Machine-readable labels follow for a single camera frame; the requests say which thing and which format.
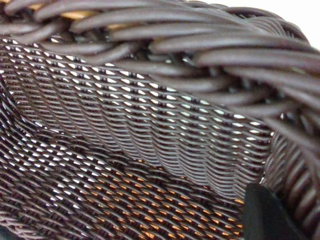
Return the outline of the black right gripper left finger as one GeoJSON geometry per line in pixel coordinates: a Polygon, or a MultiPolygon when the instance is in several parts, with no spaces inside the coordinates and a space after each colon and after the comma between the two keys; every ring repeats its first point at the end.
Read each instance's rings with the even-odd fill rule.
{"type": "Polygon", "coordinates": [[[5,227],[0,227],[0,240],[11,240],[12,233],[5,227]]]}

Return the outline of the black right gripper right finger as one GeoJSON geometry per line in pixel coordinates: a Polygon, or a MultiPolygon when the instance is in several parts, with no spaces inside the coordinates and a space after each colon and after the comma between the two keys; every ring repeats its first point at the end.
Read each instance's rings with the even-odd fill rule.
{"type": "Polygon", "coordinates": [[[303,240],[304,234],[295,225],[279,198],[268,188],[247,185],[242,214],[246,240],[303,240]]]}

